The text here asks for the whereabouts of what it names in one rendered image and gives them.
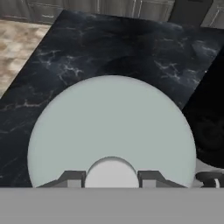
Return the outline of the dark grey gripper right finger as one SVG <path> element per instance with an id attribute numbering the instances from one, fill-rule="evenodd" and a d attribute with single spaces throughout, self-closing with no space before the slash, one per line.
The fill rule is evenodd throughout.
<path id="1" fill-rule="evenodd" d="M 184 188 L 183 185 L 166 179 L 160 171 L 138 171 L 140 188 Z"/>

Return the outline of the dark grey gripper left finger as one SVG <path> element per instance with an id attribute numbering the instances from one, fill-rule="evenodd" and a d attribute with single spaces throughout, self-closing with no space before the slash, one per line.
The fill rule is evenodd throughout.
<path id="1" fill-rule="evenodd" d="M 58 179 L 42 185 L 42 187 L 84 188 L 85 171 L 64 171 Z"/>

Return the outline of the pale grey round blender lid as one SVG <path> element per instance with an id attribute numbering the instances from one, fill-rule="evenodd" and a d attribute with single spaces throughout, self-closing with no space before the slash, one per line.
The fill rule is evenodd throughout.
<path id="1" fill-rule="evenodd" d="M 193 183 L 196 147 L 182 111 L 156 87 L 119 75 L 80 81 L 48 103 L 31 132 L 28 172 L 41 186 L 110 157 Z"/>

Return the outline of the black blender with white base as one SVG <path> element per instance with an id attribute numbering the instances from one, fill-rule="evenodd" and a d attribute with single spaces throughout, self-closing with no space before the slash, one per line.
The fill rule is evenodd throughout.
<path id="1" fill-rule="evenodd" d="M 196 144 L 194 186 L 224 189 L 224 46 L 183 112 Z"/>

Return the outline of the grey cupboard run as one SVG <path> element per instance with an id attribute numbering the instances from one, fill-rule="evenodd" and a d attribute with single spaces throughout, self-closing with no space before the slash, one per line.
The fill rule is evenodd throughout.
<path id="1" fill-rule="evenodd" d="M 0 18 L 52 24 L 63 10 L 168 21 L 175 0 L 0 0 Z"/>
<path id="2" fill-rule="evenodd" d="M 201 26 L 224 29 L 224 0 L 213 0 Z"/>

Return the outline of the black kitchen appliance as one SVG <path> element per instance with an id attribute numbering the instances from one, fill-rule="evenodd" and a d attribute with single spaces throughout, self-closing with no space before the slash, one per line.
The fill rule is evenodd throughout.
<path id="1" fill-rule="evenodd" d="M 169 21 L 200 26 L 214 0 L 175 0 Z"/>

